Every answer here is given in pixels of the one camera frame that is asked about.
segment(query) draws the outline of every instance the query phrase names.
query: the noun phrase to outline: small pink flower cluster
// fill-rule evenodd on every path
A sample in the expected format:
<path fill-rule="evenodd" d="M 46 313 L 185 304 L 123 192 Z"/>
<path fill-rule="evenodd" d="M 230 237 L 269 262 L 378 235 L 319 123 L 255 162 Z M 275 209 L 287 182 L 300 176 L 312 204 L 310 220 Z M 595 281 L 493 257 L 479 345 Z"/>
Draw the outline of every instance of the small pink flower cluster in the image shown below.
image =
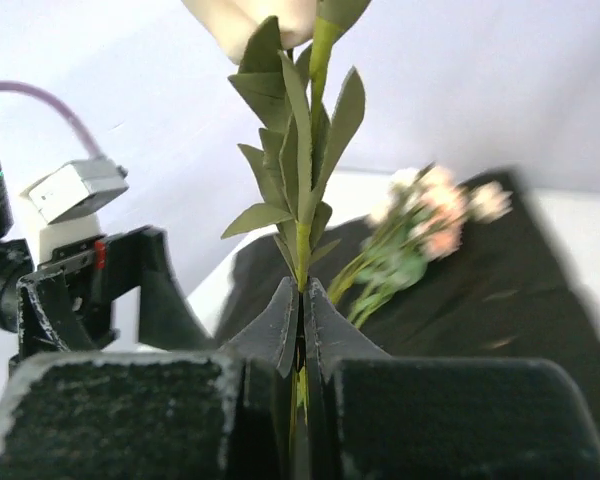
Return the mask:
<path fill-rule="evenodd" d="M 423 191 L 420 206 L 433 212 L 412 231 L 422 239 L 421 250 L 427 260 L 448 257 L 461 245 L 462 225 L 466 219 L 467 200 L 453 184 L 451 172 L 435 166 L 419 181 Z"/>
<path fill-rule="evenodd" d="M 428 212 L 427 219 L 412 227 L 409 234 L 431 261 L 460 248 L 462 226 L 469 216 L 491 222 L 511 211 L 510 195 L 497 182 L 467 193 L 454 183 L 448 169 L 437 165 L 421 177 L 416 169 L 398 170 L 389 182 L 389 194 L 373 208 L 367 221 L 377 227 L 398 207 L 405 214 L 415 210 Z"/>

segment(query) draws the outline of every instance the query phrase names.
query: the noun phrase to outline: flower bouquet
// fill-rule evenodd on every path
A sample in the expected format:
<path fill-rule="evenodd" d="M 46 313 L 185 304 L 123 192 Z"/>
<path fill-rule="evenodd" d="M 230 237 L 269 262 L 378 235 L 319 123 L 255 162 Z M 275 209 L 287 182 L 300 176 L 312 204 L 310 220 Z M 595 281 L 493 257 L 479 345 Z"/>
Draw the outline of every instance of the flower bouquet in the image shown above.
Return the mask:
<path fill-rule="evenodd" d="M 397 171 L 367 216 L 373 233 L 334 278 L 329 298 L 336 305 L 353 284 L 363 284 L 348 317 L 360 328 L 393 295 L 420 281 L 429 262 L 458 250 L 467 220 L 492 222 L 508 213 L 510 195 L 497 182 L 462 188 L 437 165 Z"/>

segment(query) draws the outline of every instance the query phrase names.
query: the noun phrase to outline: white flower petal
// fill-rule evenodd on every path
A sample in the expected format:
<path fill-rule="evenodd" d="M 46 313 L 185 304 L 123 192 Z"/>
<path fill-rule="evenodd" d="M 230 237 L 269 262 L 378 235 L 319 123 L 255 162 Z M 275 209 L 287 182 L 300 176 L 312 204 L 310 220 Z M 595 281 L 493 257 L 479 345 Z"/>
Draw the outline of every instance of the white flower petal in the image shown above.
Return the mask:
<path fill-rule="evenodd" d="M 235 64 L 240 63 L 253 32 L 269 16 L 278 17 L 282 46 L 311 39 L 316 0 L 182 0 Z"/>

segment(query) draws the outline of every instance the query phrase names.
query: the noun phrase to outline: green leaf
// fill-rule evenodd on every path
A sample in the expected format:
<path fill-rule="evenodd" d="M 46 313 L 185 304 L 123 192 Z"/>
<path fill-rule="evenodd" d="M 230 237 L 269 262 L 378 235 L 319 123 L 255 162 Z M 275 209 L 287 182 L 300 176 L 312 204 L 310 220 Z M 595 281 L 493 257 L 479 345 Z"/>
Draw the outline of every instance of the green leaf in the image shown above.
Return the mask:
<path fill-rule="evenodd" d="M 325 150 L 327 148 L 327 141 L 329 139 L 329 130 L 331 130 L 331 122 L 329 121 L 329 115 L 327 110 L 324 108 L 324 104 L 320 104 L 319 108 L 319 122 L 318 122 L 318 133 L 313 139 L 313 155 L 311 165 L 311 188 L 314 189 L 318 184 L 320 178 L 320 172 L 322 171 L 322 164 L 324 161 Z"/>
<path fill-rule="evenodd" d="M 287 267 L 289 267 L 291 274 L 295 275 L 296 270 L 293 265 L 293 258 L 291 257 L 291 252 L 289 251 L 289 248 L 285 245 L 284 240 L 282 239 L 282 237 L 279 234 L 274 235 L 273 240 L 276 242 L 276 245 L 278 246 L 278 250 L 280 250 L 280 253 L 282 254 L 282 257 L 284 258 L 284 261 L 287 264 Z"/>
<path fill-rule="evenodd" d="M 313 223 L 311 224 L 311 235 L 309 237 L 311 248 L 316 248 L 318 245 L 320 237 L 322 237 L 324 229 L 327 228 L 332 214 L 333 208 L 326 202 L 320 202 L 316 207 Z"/>
<path fill-rule="evenodd" d="M 231 225 L 227 227 L 220 238 L 229 238 L 241 233 L 251 232 L 262 227 L 268 227 L 277 223 L 291 220 L 293 217 L 289 212 L 267 203 L 256 203 L 251 205 Z"/>
<path fill-rule="evenodd" d="M 279 155 L 284 193 L 291 213 L 298 218 L 298 129 L 295 117 L 289 119 L 287 133 Z"/>
<path fill-rule="evenodd" d="M 386 278 L 386 281 L 397 290 L 405 290 L 418 283 L 426 271 L 425 258 L 412 252 L 400 259 L 396 270 Z"/>
<path fill-rule="evenodd" d="M 327 243 L 326 245 L 323 245 L 322 247 L 318 248 L 317 250 L 315 250 L 311 254 L 311 260 L 309 260 L 309 265 L 313 265 L 318 260 L 320 260 L 322 257 L 327 255 L 331 250 L 336 248 L 339 243 L 340 243 L 340 239 L 337 238 L 337 239 Z"/>
<path fill-rule="evenodd" d="M 238 73 L 279 72 L 278 51 L 282 50 L 278 18 L 267 17 L 249 38 Z"/>
<path fill-rule="evenodd" d="M 298 129 L 298 192 L 302 201 L 311 192 L 311 112 L 306 87 L 296 66 L 284 52 L 279 52 L 279 56 L 282 61 L 284 84 L 287 87 L 287 94 Z"/>
<path fill-rule="evenodd" d="M 367 308 L 374 308 L 381 305 L 384 300 L 384 295 L 381 293 L 372 293 L 368 297 L 358 298 L 351 306 L 349 316 L 357 315 L 358 313 L 366 310 Z"/>
<path fill-rule="evenodd" d="M 280 157 L 280 151 L 284 143 L 284 133 L 274 132 L 266 128 L 261 128 L 258 130 L 258 133 L 260 134 L 260 141 L 264 150 L 264 167 L 270 172 L 277 172 L 276 176 L 282 178 L 280 176 L 280 162 L 278 158 Z"/>
<path fill-rule="evenodd" d="M 317 16 L 340 31 L 349 30 L 371 3 L 371 0 L 319 0 Z"/>
<path fill-rule="evenodd" d="M 260 195 L 262 195 L 265 203 L 286 210 L 287 204 L 284 197 L 264 167 L 264 152 L 244 144 L 238 144 L 238 148 L 247 159 L 247 162 L 249 162 L 253 176 L 256 178 L 258 184 L 258 190 L 260 190 Z"/>
<path fill-rule="evenodd" d="M 238 73 L 231 75 L 229 82 L 265 127 L 284 132 L 288 115 L 281 73 Z"/>
<path fill-rule="evenodd" d="M 376 271 L 372 266 L 363 268 L 358 272 L 355 278 L 355 283 L 369 283 L 375 280 Z"/>
<path fill-rule="evenodd" d="M 298 248 L 297 248 L 297 231 L 295 220 L 289 220 L 278 224 L 278 232 L 280 237 L 284 240 L 285 245 L 291 253 L 291 259 L 293 264 L 298 264 Z"/>
<path fill-rule="evenodd" d="M 296 60 L 296 70 L 298 70 L 298 74 L 302 79 L 302 84 L 304 85 L 305 92 L 307 91 L 307 87 L 309 86 L 309 61 L 311 60 L 311 49 L 312 46 L 309 45 L 305 48 L 298 60 Z"/>
<path fill-rule="evenodd" d="M 358 71 L 352 68 L 344 81 L 331 120 L 322 168 L 317 188 L 321 192 L 336 168 L 338 160 L 349 145 L 364 119 L 365 92 Z"/>

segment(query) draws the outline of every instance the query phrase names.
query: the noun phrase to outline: red light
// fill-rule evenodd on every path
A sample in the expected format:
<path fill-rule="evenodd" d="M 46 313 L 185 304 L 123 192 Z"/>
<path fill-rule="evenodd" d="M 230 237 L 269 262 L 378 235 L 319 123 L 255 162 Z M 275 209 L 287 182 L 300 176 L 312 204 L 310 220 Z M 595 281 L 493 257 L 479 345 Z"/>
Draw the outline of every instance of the red light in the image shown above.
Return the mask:
<path fill-rule="evenodd" d="M 96 250 L 96 270 L 102 270 L 107 257 L 107 247 L 100 240 L 96 241 L 94 247 Z"/>

